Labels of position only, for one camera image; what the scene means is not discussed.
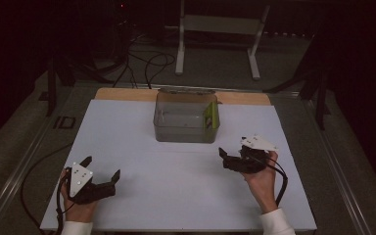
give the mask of table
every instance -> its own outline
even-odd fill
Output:
[[[265,94],[216,92],[221,126],[213,144],[155,139],[155,90],[102,88],[87,110],[66,166],[93,156],[93,182],[110,181],[118,168],[117,194],[99,203],[94,229],[102,231],[261,230],[259,206],[238,173],[222,167],[217,148],[238,156],[242,135],[256,132],[279,147],[289,176],[280,206],[297,230],[314,230],[306,194]],[[256,127],[243,123],[259,123]],[[276,182],[276,193],[281,182]],[[55,230],[55,194],[41,223]]]
[[[256,60],[256,50],[259,46],[261,35],[263,33],[264,24],[270,9],[269,5],[264,7],[264,11],[259,20],[257,19],[239,19],[239,18],[223,18],[211,16],[196,16],[185,15],[184,10],[185,0],[181,0],[180,20],[179,20],[179,46],[176,57],[177,75],[183,74],[184,57],[185,57],[185,30],[207,31],[207,32],[226,32],[226,33],[241,33],[255,36],[255,42],[251,48],[248,49],[250,68],[252,70],[252,78],[254,80],[260,79],[258,63]]]

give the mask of transparent bin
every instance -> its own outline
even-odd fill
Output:
[[[213,143],[219,128],[214,92],[160,89],[154,126],[160,142]]]

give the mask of person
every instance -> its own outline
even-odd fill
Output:
[[[268,155],[272,159],[269,164],[275,166],[278,155],[274,151],[269,151]],[[292,235],[294,228],[289,224],[285,213],[276,205],[274,196],[274,182],[276,171],[269,167],[258,173],[242,173],[248,183],[252,195],[258,202],[262,215],[260,216],[264,235]],[[93,215],[97,207],[97,202],[87,205],[73,205],[67,195],[66,185],[62,186],[62,196],[66,212],[66,222],[62,235],[90,235],[93,227]]]

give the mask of floor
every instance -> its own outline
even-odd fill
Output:
[[[136,41],[129,57],[133,76],[127,70],[116,87],[147,88],[145,74],[149,79],[161,71],[152,79],[154,88],[183,86],[261,92],[293,76],[309,41],[264,36],[257,53],[259,81],[251,79],[244,45],[226,48],[204,45],[196,40],[191,43],[187,44],[184,73],[177,76],[174,63],[161,70],[162,67],[147,66],[138,59],[148,61],[158,55],[157,52],[175,57],[174,41]],[[166,64],[171,62],[171,56],[158,56],[152,62]],[[121,70],[123,68],[105,74],[105,78],[116,80]],[[112,86],[95,82],[80,72],[75,75],[74,87],[58,85],[57,109],[46,117],[47,103],[38,100],[46,91],[44,73],[36,80],[34,92],[0,130],[0,234],[38,234],[24,211],[23,202],[39,224],[88,103],[98,88]],[[373,170],[336,104],[334,94],[329,91],[327,95],[330,114],[325,115],[326,129],[322,131],[313,120],[313,104],[297,96],[301,86],[296,84],[269,95],[281,119],[318,226],[315,232],[300,234],[376,234]],[[73,128],[57,128],[54,125],[57,117],[75,118],[76,124]]]

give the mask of white metal frame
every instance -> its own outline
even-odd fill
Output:
[[[237,19],[237,18],[222,18],[210,16],[195,16],[185,15],[184,11],[185,0],[181,0],[180,19],[179,19],[179,47],[176,57],[177,75],[182,75],[184,70],[185,44],[184,32],[185,30],[193,31],[209,31],[209,32],[226,32],[226,33],[241,33],[255,36],[255,43],[248,49],[250,68],[252,70],[252,77],[254,80],[260,79],[258,63],[256,60],[256,50],[259,46],[261,35],[263,33],[264,24],[270,6],[264,7],[263,14],[259,20],[255,19]]]

